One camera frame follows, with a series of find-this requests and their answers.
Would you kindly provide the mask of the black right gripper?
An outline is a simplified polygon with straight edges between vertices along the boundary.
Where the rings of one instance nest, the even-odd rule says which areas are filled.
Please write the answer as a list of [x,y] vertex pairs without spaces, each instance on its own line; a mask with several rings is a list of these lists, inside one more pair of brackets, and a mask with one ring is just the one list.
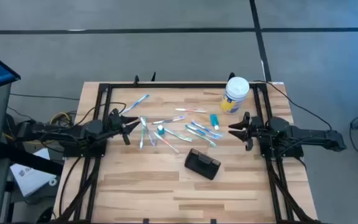
[[241,122],[230,124],[229,128],[237,130],[245,129],[244,131],[230,130],[228,133],[237,137],[241,141],[246,142],[246,151],[252,150],[254,146],[253,138],[259,138],[260,136],[263,137],[264,134],[267,133],[267,127],[263,122],[263,117],[251,117],[248,111],[244,113],[244,119]]

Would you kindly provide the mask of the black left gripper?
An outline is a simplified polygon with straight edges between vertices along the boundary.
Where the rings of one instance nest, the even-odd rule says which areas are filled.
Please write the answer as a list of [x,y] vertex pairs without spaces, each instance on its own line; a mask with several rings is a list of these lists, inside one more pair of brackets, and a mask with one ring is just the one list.
[[114,108],[108,116],[108,129],[117,131],[122,135],[125,145],[130,145],[131,142],[128,135],[130,135],[130,133],[140,124],[140,121],[136,121],[137,119],[138,117],[122,116],[119,114],[118,109]]

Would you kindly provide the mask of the blue toothbrush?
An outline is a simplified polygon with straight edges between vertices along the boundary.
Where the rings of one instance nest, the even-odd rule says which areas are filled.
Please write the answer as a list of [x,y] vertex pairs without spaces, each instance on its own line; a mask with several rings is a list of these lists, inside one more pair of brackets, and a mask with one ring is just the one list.
[[137,100],[132,106],[124,109],[121,114],[125,114],[126,112],[130,111],[131,109],[135,108],[139,103],[141,103],[142,101],[144,101],[146,98],[148,98],[149,95],[144,95],[142,98],[140,98],[139,100]]
[[194,131],[194,132],[196,132],[196,133],[198,133],[198,134],[200,134],[200,135],[202,135],[202,136],[207,136],[207,137],[212,138],[212,139],[219,139],[219,138],[220,138],[220,136],[218,136],[218,135],[208,134],[208,133],[206,133],[206,132],[204,132],[204,131],[202,131],[202,130],[200,130],[200,129],[194,127],[194,126],[191,126],[191,125],[189,125],[189,124],[185,124],[185,128],[186,128],[186,129],[189,129],[189,130],[191,130],[191,131]]
[[217,136],[217,137],[220,137],[220,138],[223,137],[222,134],[220,134],[220,133],[215,133],[215,132],[213,132],[211,129],[209,129],[209,128],[207,128],[207,127],[201,125],[201,124],[198,124],[198,123],[196,123],[195,121],[192,121],[191,124],[193,124],[194,126],[197,126],[197,127],[201,128],[201,129],[205,130],[207,133],[210,133],[210,134],[212,134],[213,136]]

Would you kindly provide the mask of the pink toothbrush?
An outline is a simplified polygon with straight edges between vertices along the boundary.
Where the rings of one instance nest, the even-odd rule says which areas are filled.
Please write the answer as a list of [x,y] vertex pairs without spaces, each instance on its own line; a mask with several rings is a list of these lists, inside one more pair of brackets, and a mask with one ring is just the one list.
[[173,147],[166,139],[164,139],[163,137],[161,137],[161,135],[159,135],[158,133],[154,132],[154,136],[157,137],[159,140],[161,140],[162,142],[164,142],[167,146],[169,146],[176,154],[179,154],[179,150],[176,149],[175,147]]

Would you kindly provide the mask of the red toothbrush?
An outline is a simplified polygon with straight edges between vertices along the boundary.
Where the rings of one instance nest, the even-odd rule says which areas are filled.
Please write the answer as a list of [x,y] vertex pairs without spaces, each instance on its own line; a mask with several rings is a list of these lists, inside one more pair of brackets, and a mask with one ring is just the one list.
[[175,108],[174,110],[175,111],[190,112],[190,113],[207,113],[206,110],[202,110],[202,109]]

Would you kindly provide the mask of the yellow disinfectant wipes canister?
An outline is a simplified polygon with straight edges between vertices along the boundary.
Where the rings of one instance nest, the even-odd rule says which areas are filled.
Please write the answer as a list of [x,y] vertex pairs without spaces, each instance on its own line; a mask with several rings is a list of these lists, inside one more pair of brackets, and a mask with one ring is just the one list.
[[220,107],[225,113],[236,113],[250,90],[249,82],[242,77],[232,77],[226,84]]

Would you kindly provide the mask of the black desk beam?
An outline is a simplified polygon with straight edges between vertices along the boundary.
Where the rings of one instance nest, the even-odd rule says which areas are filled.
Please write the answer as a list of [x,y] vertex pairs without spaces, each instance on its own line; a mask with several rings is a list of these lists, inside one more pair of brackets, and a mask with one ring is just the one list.
[[60,176],[63,171],[63,165],[59,163],[4,143],[0,143],[0,159],[9,159],[15,164],[58,176]]

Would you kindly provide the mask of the white printed booklet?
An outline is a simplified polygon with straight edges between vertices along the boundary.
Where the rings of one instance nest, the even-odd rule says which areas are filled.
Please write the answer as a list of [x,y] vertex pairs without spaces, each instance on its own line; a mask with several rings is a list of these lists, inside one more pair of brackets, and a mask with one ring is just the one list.
[[[46,147],[31,154],[51,160],[49,151]],[[10,169],[14,176],[14,180],[18,184],[24,197],[31,195],[44,185],[48,184],[50,179],[57,178],[57,175],[49,174],[15,163],[10,166]]]

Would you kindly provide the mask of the black aluminium table frame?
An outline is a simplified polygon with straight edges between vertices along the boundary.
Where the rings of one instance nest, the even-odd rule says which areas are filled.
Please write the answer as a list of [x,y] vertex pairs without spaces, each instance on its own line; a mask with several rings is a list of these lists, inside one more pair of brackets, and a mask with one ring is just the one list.
[[[305,167],[296,159],[286,158],[283,170],[289,192],[301,206],[301,215],[286,211],[285,200],[269,178],[267,161],[259,143],[251,151],[229,134],[229,125],[238,123],[242,112],[226,114],[220,109],[223,82],[111,82],[110,92],[100,93],[99,83],[83,85],[77,121],[89,121],[111,111],[120,103],[132,106],[144,95],[144,101],[129,111],[129,116],[144,115],[150,130],[152,122],[178,116],[175,108],[202,109],[207,113],[185,113],[185,120],[167,124],[168,129],[185,132],[185,124],[197,121],[209,124],[209,114],[218,116],[223,138],[208,141],[194,137],[192,142],[166,134],[176,149],[160,141],[146,142],[140,149],[139,128],[125,145],[120,136],[110,138],[106,153],[99,162],[96,188],[85,193],[80,216],[65,217],[63,212],[80,188],[84,160],[65,161],[54,205],[53,224],[143,223],[278,223],[319,224]],[[221,162],[213,180],[185,167],[185,159],[194,148]]]

